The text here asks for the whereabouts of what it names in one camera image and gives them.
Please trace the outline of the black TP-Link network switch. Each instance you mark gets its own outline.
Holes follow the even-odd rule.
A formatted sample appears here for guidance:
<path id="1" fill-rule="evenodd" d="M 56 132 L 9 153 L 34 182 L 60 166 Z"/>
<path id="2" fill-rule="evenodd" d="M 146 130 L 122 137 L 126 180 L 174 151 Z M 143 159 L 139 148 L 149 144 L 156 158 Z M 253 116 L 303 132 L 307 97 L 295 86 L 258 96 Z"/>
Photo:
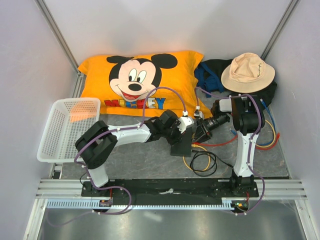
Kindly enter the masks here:
<path id="1" fill-rule="evenodd" d="M 170 148 L 170 155 L 175 157 L 190 157 L 192 152 L 193 129 L 189 127 L 184 132 L 183 140 Z"/>

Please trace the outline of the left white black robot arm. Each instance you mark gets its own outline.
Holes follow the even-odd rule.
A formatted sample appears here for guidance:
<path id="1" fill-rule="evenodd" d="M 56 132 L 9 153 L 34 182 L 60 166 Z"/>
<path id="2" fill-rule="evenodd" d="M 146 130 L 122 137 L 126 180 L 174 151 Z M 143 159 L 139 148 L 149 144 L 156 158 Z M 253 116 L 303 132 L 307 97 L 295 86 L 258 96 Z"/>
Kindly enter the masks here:
<path id="1" fill-rule="evenodd" d="M 76 142 L 78 153 L 74 159 L 82 158 L 92 183 L 92 191 L 99 197 L 110 191 L 105 162 L 113 149 L 131 143 L 149 143 L 165 138 L 170 145 L 179 143 L 194 121 L 186 112 L 178 117 L 166 110 L 158 117 L 152 117 L 136 125 L 113 126 L 104 121 L 95 122 Z"/>

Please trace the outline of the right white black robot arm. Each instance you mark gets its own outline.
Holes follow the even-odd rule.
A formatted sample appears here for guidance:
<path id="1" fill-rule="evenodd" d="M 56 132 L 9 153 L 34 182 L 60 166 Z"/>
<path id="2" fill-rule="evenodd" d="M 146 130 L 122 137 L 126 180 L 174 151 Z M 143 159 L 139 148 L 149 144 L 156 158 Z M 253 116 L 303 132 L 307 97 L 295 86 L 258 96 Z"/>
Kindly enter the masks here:
<path id="1" fill-rule="evenodd" d="M 237 136 L 237 154 L 229 179 L 229 191 L 240 197 L 255 188 L 254 154 L 259 133 L 265 125 L 260 100 L 256 95 L 247 93 L 216 100 L 211 113 L 209 118 L 195 117 L 193 141 L 203 143 L 209 140 L 214 129 L 232 120 Z"/>

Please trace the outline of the orange Mickey Mouse pillow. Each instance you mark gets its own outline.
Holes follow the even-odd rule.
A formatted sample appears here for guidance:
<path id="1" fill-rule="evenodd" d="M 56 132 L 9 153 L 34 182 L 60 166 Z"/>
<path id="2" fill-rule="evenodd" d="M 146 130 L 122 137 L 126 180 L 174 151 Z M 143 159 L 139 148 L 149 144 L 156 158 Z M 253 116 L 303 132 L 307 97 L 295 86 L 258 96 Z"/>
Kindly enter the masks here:
<path id="1" fill-rule="evenodd" d="M 194 72 L 202 59 L 192 50 L 89 57 L 78 67 L 86 76 L 81 97 L 98 98 L 101 114 L 159 117 L 171 110 L 181 117 L 200 106 L 208 118 L 210 109 L 195 94 Z"/>

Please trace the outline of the black and blue bag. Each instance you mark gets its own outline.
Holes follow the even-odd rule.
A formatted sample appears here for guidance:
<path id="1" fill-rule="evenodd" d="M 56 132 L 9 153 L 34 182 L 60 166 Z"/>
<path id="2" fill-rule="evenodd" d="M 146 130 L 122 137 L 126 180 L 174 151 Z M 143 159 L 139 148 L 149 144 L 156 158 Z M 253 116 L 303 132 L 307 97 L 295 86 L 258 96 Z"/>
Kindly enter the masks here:
<path id="1" fill-rule="evenodd" d="M 197 86 L 210 93 L 226 91 L 222 85 L 221 76 L 231 62 L 232 59 L 209 59 L 200 62 L 194 71 L 194 76 L 198 80 Z M 266 88 L 250 94 L 257 95 L 268 107 L 272 103 L 277 86 L 277 83 L 273 80 Z"/>

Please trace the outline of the beige bucket hat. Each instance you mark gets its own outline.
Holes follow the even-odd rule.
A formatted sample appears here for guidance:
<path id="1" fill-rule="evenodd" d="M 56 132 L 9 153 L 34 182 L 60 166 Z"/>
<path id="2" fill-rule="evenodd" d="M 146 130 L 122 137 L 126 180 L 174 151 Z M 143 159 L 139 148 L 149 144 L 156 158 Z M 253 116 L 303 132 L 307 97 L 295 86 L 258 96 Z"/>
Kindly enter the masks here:
<path id="1" fill-rule="evenodd" d="M 275 69 L 257 54 L 246 52 L 235 57 L 221 74 L 221 83 L 236 93 L 254 93 L 268 87 L 275 78 Z"/>

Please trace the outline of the white perforated plastic basket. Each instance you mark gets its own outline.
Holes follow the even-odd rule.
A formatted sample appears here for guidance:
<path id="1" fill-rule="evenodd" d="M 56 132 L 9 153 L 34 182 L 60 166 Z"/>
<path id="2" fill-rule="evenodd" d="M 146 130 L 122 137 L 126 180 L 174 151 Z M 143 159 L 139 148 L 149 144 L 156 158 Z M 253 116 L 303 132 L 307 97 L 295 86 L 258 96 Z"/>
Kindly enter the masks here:
<path id="1" fill-rule="evenodd" d="M 77 97 L 53 103 L 37 151 L 43 163 L 72 163 L 76 141 L 100 118 L 101 101 Z"/>

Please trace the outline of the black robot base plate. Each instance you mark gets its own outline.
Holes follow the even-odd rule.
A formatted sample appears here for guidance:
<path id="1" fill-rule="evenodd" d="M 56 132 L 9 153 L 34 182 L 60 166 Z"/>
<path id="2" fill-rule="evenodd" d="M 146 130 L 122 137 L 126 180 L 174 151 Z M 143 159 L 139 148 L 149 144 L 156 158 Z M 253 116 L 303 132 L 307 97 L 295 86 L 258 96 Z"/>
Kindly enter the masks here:
<path id="1" fill-rule="evenodd" d="M 112 179 L 104 187 L 120 187 L 114 190 L 98 190 L 90 181 L 85 181 L 81 189 L 82 197 L 120 197 L 127 189 L 133 197 L 152 195 L 212 196 L 218 198 L 258 197 L 257 183 L 249 186 L 232 186 L 223 178 L 156 178 L 156 179 Z"/>

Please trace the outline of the aluminium rail frame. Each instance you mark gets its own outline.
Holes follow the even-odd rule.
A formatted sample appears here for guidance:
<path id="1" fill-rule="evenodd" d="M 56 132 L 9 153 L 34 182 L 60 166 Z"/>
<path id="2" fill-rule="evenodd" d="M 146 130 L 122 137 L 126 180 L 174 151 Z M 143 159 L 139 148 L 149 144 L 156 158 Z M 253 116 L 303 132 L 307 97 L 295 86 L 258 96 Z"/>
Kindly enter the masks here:
<path id="1" fill-rule="evenodd" d="M 24 240 L 36 240 L 48 199 L 81 199 L 81 183 L 77 179 L 41 179 L 29 216 Z M 294 200 L 302 228 L 308 240 L 320 238 L 303 183 L 298 179 L 266 179 L 263 199 Z"/>

